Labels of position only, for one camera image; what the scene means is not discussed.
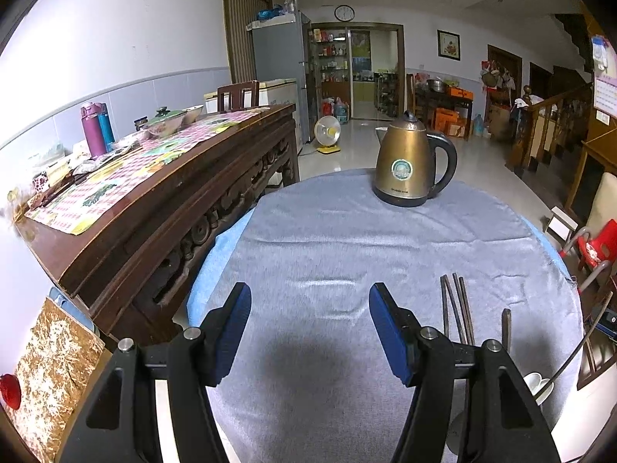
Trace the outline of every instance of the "gold kettle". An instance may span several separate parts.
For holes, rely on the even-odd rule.
[[[427,131],[409,111],[390,124],[380,143],[373,190],[388,204],[400,207],[424,204],[446,187],[457,169],[457,149],[452,141],[441,132]],[[445,150],[448,167],[435,183],[438,147]]]

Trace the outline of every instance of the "blue water bottle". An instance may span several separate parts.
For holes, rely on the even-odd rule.
[[[101,132],[103,132],[103,139],[105,140],[105,146],[107,147],[107,152],[112,151],[112,143],[115,142],[115,138],[113,138],[112,125],[109,122],[109,114],[107,113],[107,104],[104,102],[100,103],[101,105],[101,114],[99,115],[99,125],[101,125]]]

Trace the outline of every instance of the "wall clock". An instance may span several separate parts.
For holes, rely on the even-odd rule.
[[[334,10],[334,17],[341,22],[349,22],[356,17],[356,12],[349,5],[339,5]]]

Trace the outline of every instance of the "metal stick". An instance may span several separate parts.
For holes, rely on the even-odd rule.
[[[505,351],[510,354],[512,343],[512,311],[509,308],[504,308],[502,311],[502,345]]]
[[[455,273],[452,273],[452,278],[454,279],[454,287],[457,290],[457,297],[459,299],[459,306],[461,308],[461,316],[463,317],[463,327],[465,329],[465,337],[467,339],[467,343],[471,344],[471,331],[469,328],[469,321],[467,320],[467,313],[465,312],[465,303],[463,302],[463,295],[461,293],[461,286],[459,284],[459,276]]]
[[[454,294],[452,292],[452,288],[450,287],[450,281],[448,281],[447,275],[443,275],[441,278],[443,278],[443,281],[445,282],[445,288],[448,290],[450,303],[452,304],[452,309],[454,310],[454,320],[457,321],[457,329],[459,330],[459,341],[462,343],[462,345],[466,345],[467,341],[465,340],[465,333],[463,332],[463,326],[461,325],[459,311],[457,310],[457,303],[456,301],[454,301]]]
[[[471,344],[476,346],[476,336],[473,334],[473,320],[471,320],[471,310],[469,309],[469,299],[467,299],[467,289],[465,288],[465,280],[459,276],[459,285],[461,286],[461,294],[463,295],[463,303],[465,303],[465,313],[467,313],[467,323],[469,324],[469,332],[471,336]]]
[[[615,286],[615,281],[611,278],[610,279],[613,282],[613,286]],[[587,341],[589,339],[589,337],[591,336],[591,333],[593,332],[593,330],[595,329],[595,326],[598,325],[598,322],[600,321],[600,319],[602,318],[602,315],[604,315],[604,311],[606,311],[607,306],[610,303],[611,298],[613,297],[613,291],[609,291],[609,294],[607,295],[606,300],[604,301],[604,305],[602,305],[602,309],[600,311],[600,313],[598,314],[598,316],[595,318],[595,320],[593,321],[593,324],[591,326],[591,328],[587,331],[587,334],[585,334],[585,337],[581,340],[581,342],[576,346],[575,350],[572,352],[572,354],[570,355],[570,357],[568,357],[568,359],[563,363],[563,365],[557,370],[557,372],[555,374],[553,374],[553,376],[551,377],[550,380],[548,380],[548,382],[546,383],[546,385],[542,386],[542,388],[540,389],[540,391],[538,393],[536,393],[534,395],[534,398],[537,399],[540,395],[542,395],[546,389],[548,388],[548,385],[550,385],[551,383],[554,383],[555,380],[559,377],[559,375],[563,372],[564,369],[566,369],[566,367],[570,364],[570,362],[572,361],[573,358],[575,358],[576,354],[578,353],[578,351],[581,349],[581,347],[583,346],[583,344],[585,343],[585,341]]]
[[[445,282],[443,276],[439,278],[441,284],[441,311],[443,312],[443,335],[450,337],[450,322],[448,321],[448,296],[445,294]]]

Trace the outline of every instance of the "gray tablecloth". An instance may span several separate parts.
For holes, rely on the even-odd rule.
[[[253,308],[231,373],[209,389],[215,419],[242,463],[390,461],[413,394],[393,376],[368,312],[385,282],[422,325],[442,329],[439,276],[465,277],[476,342],[501,338],[512,310],[512,357],[550,377],[582,336],[573,284],[507,205],[451,182],[417,208],[371,191],[371,172],[314,177],[265,196],[209,302],[236,281]],[[450,338],[457,340],[450,309]],[[553,425],[580,359],[543,410]],[[452,417],[462,409],[456,382]],[[443,461],[456,461],[446,448]]]

